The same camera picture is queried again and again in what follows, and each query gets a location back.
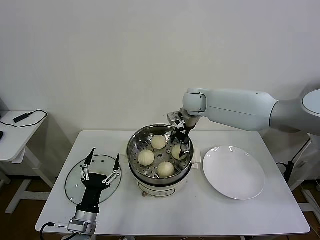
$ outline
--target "stainless steel steamer basket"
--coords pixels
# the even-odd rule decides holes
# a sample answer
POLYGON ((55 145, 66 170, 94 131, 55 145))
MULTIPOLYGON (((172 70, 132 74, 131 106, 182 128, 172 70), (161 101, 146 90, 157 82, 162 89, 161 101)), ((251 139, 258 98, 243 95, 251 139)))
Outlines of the stainless steel steamer basket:
POLYGON ((146 126, 137 131, 130 139, 126 155, 129 159, 130 169, 140 181, 151 186, 169 186, 181 181, 191 170, 191 160, 194 156, 194 146, 191 142, 190 152, 183 160, 176 160, 172 157, 171 151, 175 145, 179 144, 176 139, 171 143, 171 134, 175 128, 165 124, 155 124, 146 126), (154 135, 165 137, 167 144, 163 149, 155 149, 151 146, 151 139, 154 135), (154 162, 149 166, 142 166, 138 162, 138 155, 143 150, 151 150, 154 153, 154 162), (174 175, 160 178, 157 174, 158 166, 162 162, 171 162, 175 168, 174 175))

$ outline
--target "white robotic arm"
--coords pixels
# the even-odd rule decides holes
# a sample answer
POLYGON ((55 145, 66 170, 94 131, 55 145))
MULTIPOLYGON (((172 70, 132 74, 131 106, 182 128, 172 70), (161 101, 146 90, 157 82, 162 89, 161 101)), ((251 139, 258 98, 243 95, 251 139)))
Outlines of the white robotic arm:
POLYGON ((309 86, 298 98, 286 101, 259 91, 189 88, 183 96, 183 108, 168 114, 168 121, 178 126, 182 152, 188 152, 189 132, 201 117, 246 131, 303 131, 320 148, 320 84, 309 86))
POLYGON ((234 89, 189 88, 183 96, 189 115, 246 131, 269 128, 276 103, 268 93, 234 89))

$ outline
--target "wooden floor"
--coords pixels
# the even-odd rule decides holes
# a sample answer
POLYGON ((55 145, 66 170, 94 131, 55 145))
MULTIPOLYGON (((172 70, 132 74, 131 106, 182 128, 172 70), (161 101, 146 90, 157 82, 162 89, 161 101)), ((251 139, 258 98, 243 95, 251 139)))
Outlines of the wooden floor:
MULTIPOLYGON (((5 185, 0 190, 0 240, 39 240, 39 233, 35 230, 38 217, 41 214, 44 201, 22 200, 13 214, 6 214, 5 210, 15 195, 23 179, 12 179, 11 184, 5 185)), ((302 187, 310 190, 320 205, 320 192, 316 190, 315 182, 304 183, 302 187)), ((306 199, 301 193, 301 187, 297 188, 293 194, 298 203, 305 203, 306 199)), ((50 192, 50 188, 40 179, 31 182, 28 191, 32 192, 50 192)), ((312 212, 304 213, 309 224, 320 234, 320 224, 312 212)), ((60 240, 62 237, 58 234, 45 233, 45 240, 60 240)), ((118 240, 118 236, 98 236, 97 240, 118 240)), ((136 237, 136 240, 181 240, 182 237, 136 237)), ((205 240, 240 240, 239 237, 203 237, 205 240)), ((283 235, 277 240, 318 240, 318 236, 311 230, 308 234, 301 235, 283 235)), ((188 240, 200 240, 196 237, 190 237, 188 240)))

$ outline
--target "white table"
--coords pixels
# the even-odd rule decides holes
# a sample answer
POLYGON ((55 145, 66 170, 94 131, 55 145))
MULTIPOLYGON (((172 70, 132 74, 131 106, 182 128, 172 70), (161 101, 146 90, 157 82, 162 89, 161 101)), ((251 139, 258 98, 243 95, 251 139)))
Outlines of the white table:
MULTIPOLYGON (((24 126, 31 125, 37 123, 40 119, 42 119, 45 114, 43 112, 35 112, 30 115, 28 118, 15 123, 13 121, 14 118, 29 113, 31 111, 2 111, 1 114, 1 122, 6 124, 12 124, 15 126, 24 126)), ((7 126, 0 123, 0 131, 3 132, 3 137, 0 140, 0 162, 12 162, 15 164, 21 163, 23 161, 24 155, 27 157, 29 165, 32 169, 51 187, 53 188, 56 179, 50 175, 45 168, 42 167, 41 162, 38 158, 31 152, 31 150, 26 146, 28 141, 31 139, 33 134, 37 131, 37 129, 41 126, 44 120, 39 122, 34 126, 16 128, 13 126, 7 126)), ((47 200, 49 193, 47 192, 28 192, 26 189, 28 188, 31 180, 26 179, 21 184, 17 193, 13 197, 11 203, 6 209, 7 214, 12 214, 17 205, 19 204, 21 199, 28 200, 47 200)))
MULTIPOLYGON (((65 181, 75 164, 96 148, 95 154, 121 154, 121 183, 100 204, 96 235, 120 236, 264 236, 310 231, 289 187, 257 132, 192 131, 193 144, 205 153, 216 146, 241 148, 256 158, 266 181, 263 192, 250 200, 234 200, 217 192, 206 180, 202 166, 193 169, 186 186, 167 198, 142 197, 125 157, 134 131, 82 131, 63 166, 35 229, 47 222, 68 223, 76 205, 65 194, 65 181)), ((46 227, 45 232, 67 233, 46 227)))

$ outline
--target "steamed bun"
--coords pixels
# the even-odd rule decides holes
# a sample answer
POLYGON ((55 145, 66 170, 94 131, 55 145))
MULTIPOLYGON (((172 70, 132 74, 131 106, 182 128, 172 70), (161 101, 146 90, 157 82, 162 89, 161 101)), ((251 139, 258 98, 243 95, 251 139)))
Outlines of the steamed bun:
POLYGON ((166 138, 161 135, 154 135, 151 139, 151 146, 155 149, 163 149, 167 144, 166 138))
POLYGON ((175 167, 171 162, 164 161, 159 164, 157 173, 160 178, 167 178, 175 174, 175 167))
POLYGON ((154 160, 155 160, 155 155, 150 150, 143 150, 139 153, 138 162, 142 166, 149 166, 154 162, 154 160))
POLYGON ((174 157, 177 160, 183 160, 187 157, 187 154, 183 155, 182 157, 179 157, 181 152, 180 145, 176 145, 172 148, 172 157, 174 157))

